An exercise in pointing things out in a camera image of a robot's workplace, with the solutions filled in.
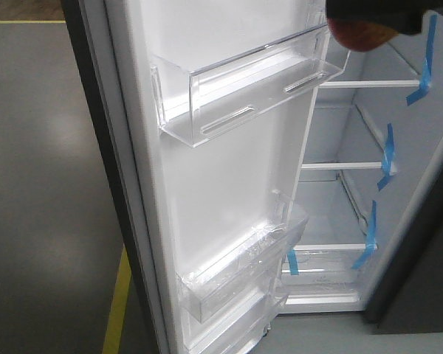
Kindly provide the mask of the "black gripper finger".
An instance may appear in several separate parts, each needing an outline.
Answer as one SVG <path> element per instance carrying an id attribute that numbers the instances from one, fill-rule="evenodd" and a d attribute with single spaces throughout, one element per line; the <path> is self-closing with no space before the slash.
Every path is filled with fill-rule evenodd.
<path id="1" fill-rule="evenodd" d="M 428 11 L 443 17 L 443 1 L 326 1 L 328 18 L 381 24 L 403 35 L 419 34 Z"/>

